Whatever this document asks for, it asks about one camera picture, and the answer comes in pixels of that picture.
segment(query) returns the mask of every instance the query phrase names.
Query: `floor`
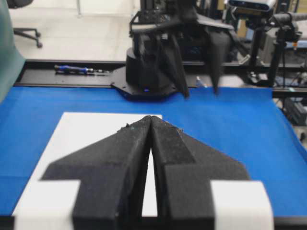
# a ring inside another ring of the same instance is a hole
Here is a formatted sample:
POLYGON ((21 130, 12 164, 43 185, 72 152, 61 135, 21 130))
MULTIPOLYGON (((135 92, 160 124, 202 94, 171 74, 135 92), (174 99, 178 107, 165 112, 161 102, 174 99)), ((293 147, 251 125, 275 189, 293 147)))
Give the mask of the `floor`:
POLYGON ((33 27, 42 34, 42 49, 33 40, 15 36, 26 59, 125 60, 131 47, 127 16, 78 17, 75 9, 31 7, 10 13, 14 27, 33 27))

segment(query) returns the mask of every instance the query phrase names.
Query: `blue cloth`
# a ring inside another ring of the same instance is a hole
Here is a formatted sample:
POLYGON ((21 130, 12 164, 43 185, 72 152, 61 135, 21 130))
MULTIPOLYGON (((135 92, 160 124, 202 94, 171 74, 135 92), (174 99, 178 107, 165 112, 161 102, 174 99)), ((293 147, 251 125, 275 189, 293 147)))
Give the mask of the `blue cloth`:
POLYGON ((307 152, 269 89, 192 89, 131 102, 113 89, 12 88, 0 104, 0 215, 12 213, 63 112, 162 114, 246 165, 264 182, 274 214, 307 215, 307 152))

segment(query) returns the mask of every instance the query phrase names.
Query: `black metal stand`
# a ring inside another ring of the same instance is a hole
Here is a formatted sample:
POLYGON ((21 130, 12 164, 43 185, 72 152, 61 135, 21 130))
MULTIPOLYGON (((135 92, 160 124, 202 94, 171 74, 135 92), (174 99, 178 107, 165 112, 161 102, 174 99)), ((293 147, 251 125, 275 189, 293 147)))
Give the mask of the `black metal stand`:
POLYGON ((278 40, 274 43, 275 51, 271 61, 271 68, 268 73, 268 86, 273 87, 275 83, 276 74, 279 68, 279 62, 282 57, 284 48, 286 47, 286 42, 278 40))
POLYGON ((217 8, 218 8, 218 0, 211 1, 210 8, 209 8, 209 15, 208 15, 209 18, 218 19, 217 8))
POLYGON ((35 40, 37 48, 43 47, 43 44, 38 39, 41 36, 41 34, 35 28, 14 28, 14 34, 21 36, 21 37, 26 37, 26 38, 35 40), (35 36, 31 36, 29 34, 26 34, 25 32, 27 32, 27 31, 34 31, 35 36))
POLYGON ((254 32, 253 44, 252 44, 252 49, 250 53, 250 61, 249 61, 250 66, 257 65, 257 60, 258 60, 257 57, 258 57, 258 51, 259 51, 259 47, 261 43, 262 33, 263 33, 263 28, 258 28, 254 32))

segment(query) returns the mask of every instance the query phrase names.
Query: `office chair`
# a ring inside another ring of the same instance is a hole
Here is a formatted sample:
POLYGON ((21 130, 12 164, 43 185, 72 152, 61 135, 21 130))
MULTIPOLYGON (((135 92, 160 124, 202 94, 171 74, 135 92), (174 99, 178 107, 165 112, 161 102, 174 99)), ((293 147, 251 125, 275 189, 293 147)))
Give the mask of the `office chair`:
MULTIPOLYGON (((7 0, 8 6, 9 6, 10 9, 21 8, 21 7, 30 5, 32 2, 33 2, 33 0, 7 0)), ((43 47, 43 44, 38 39, 41 36, 41 34, 35 28, 14 28, 14 34, 35 40, 36 46, 38 48, 43 47), (35 36, 31 36, 29 34, 26 34, 25 33, 26 31, 34 31, 35 36)))
POLYGON ((24 61, 15 46, 7 1, 0 0, 0 103, 14 85, 24 61))

